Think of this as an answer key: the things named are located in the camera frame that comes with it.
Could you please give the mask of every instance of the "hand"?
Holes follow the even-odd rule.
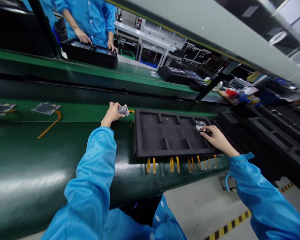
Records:
[[[92,46],[92,41],[80,28],[77,28],[76,30],[74,30],[74,32],[77,35],[77,37],[79,38],[80,42],[90,43]]]
[[[113,43],[111,41],[108,42],[108,48],[111,49],[111,52],[116,50],[116,52],[118,54],[118,49],[113,45]]]
[[[118,113],[118,108],[121,107],[119,103],[110,102],[109,105],[109,109],[106,115],[104,116],[103,120],[101,121],[100,127],[110,128],[112,122],[117,121],[119,118],[125,117],[124,114]]]
[[[224,152],[228,157],[240,156],[240,153],[231,146],[226,137],[216,126],[205,126],[201,128],[201,130],[204,129],[209,130],[212,133],[212,136],[210,137],[205,132],[200,132],[201,136],[208,140],[215,148]]]

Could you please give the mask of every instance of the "foam tray compartment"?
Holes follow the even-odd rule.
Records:
[[[196,120],[211,125],[207,118],[201,116],[136,109],[134,155],[159,157],[221,154],[196,130]]]

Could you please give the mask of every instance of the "blue anti-static smock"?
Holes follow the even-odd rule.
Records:
[[[113,131],[95,129],[79,162],[77,178],[65,189],[68,204],[54,216],[42,239],[186,239],[164,196],[153,227],[136,223],[118,208],[109,210],[115,157]],[[245,155],[230,158],[230,162],[230,173],[237,181],[241,200],[252,213],[251,225],[258,238],[300,239],[300,214],[260,169],[246,161]]]
[[[69,10],[79,28],[92,40],[93,44],[108,48],[108,32],[115,31],[115,6],[102,0],[54,0],[60,14]],[[68,38],[77,38],[66,21]]]
[[[58,20],[57,20],[56,16],[53,13],[53,10],[52,10],[52,9],[55,8],[53,3],[52,3],[52,0],[39,0],[39,1],[41,3],[44,14],[49,19],[49,24],[50,24],[51,29],[54,30],[54,25]],[[23,2],[24,2],[24,5],[26,5],[27,9],[29,11],[33,12],[32,8],[29,4],[29,1],[28,0],[23,0]]]

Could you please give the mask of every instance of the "electronic component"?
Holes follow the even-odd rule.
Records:
[[[196,124],[197,124],[196,125],[197,131],[201,131],[202,127],[207,126],[207,124],[204,121],[198,121],[198,120],[196,120]]]
[[[118,113],[119,113],[119,114],[123,114],[123,115],[125,115],[125,116],[129,116],[130,113],[129,113],[128,106],[125,104],[125,105],[123,105],[122,107],[118,108]]]
[[[31,111],[52,115],[54,111],[58,110],[60,107],[61,105],[46,102],[46,103],[40,103],[35,108],[31,109]]]
[[[17,104],[10,103],[0,103],[0,116],[5,116],[6,113],[9,112],[12,108],[14,108]]]

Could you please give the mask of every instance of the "floor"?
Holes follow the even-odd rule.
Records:
[[[247,210],[236,192],[221,189],[220,179],[223,177],[210,177],[164,193],[188,240],[205,239]],[[285,177],[277,182],[279,187],[288,183],[290,181]],[[300,190],[293,186],[283,195],[300,212]],[[39,240],[42,234],[22,240]],[[257,240],[249,219],[222,237],[222,240],[235,239]]]

